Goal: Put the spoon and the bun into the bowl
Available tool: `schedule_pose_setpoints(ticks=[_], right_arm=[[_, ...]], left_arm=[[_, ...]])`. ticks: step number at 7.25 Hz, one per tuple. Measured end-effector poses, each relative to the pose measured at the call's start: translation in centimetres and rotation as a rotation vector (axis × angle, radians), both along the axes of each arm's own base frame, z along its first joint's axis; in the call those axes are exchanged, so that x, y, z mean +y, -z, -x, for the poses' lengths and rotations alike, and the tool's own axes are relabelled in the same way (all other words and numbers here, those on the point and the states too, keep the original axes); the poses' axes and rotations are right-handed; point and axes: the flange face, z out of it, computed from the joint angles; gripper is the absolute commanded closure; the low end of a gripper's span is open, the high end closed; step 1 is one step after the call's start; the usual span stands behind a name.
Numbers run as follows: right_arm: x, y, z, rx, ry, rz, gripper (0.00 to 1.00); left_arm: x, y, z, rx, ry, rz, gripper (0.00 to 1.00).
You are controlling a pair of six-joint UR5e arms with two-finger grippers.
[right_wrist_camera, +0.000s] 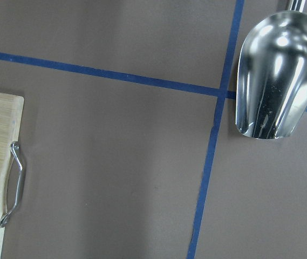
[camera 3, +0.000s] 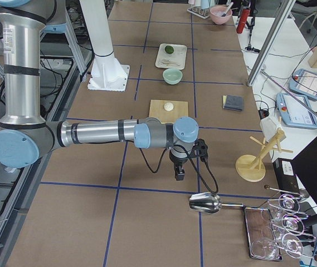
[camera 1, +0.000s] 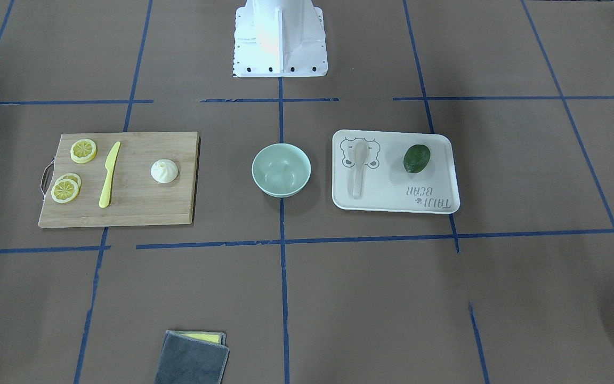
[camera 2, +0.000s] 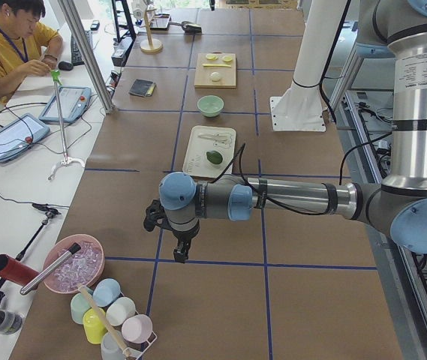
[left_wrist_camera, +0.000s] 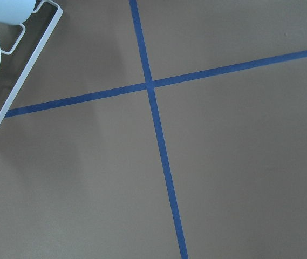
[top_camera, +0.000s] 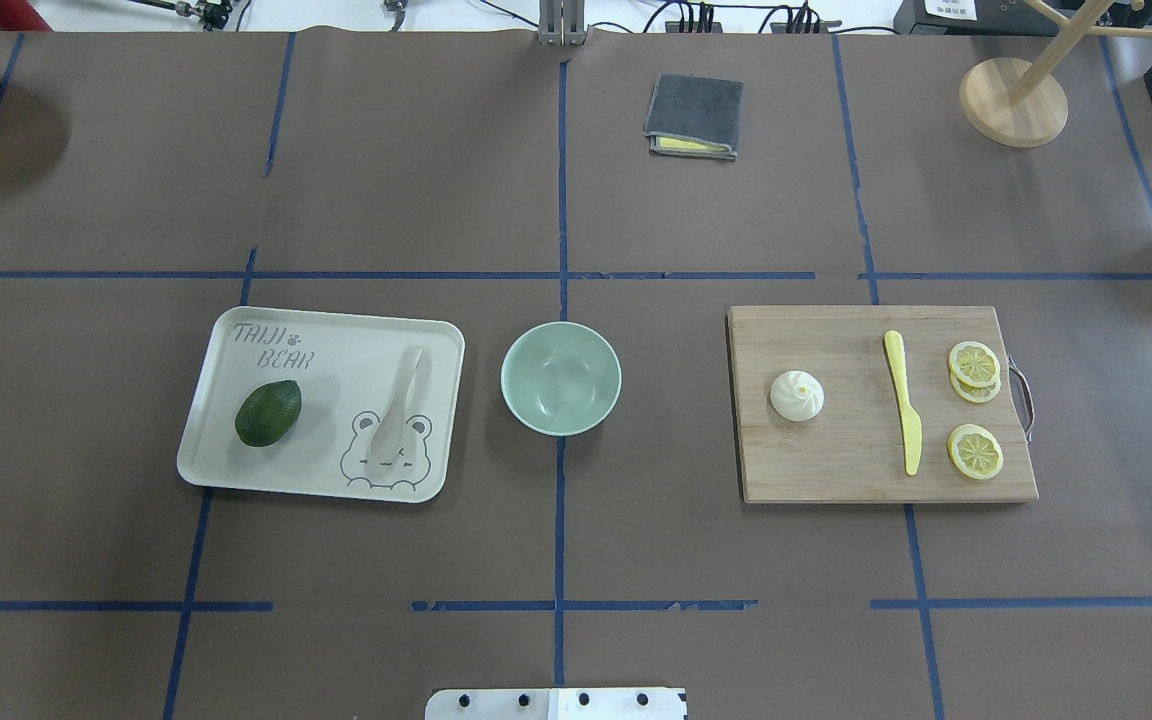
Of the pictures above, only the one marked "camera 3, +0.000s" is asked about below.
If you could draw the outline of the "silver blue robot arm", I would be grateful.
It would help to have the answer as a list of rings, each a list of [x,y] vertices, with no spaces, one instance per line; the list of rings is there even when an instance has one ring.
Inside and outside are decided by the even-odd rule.
[[[175,178],[193,155],[198,124],[187,116],[174,123],[156,118],[97,123],[47,122],[40,114],[40,34],[67,26],[64,1],[0,1],[3,26],[6,113],[0,119],[0,163],[23,168],[43,155],[74,144],[133,142],[140,149],[170,151]]]

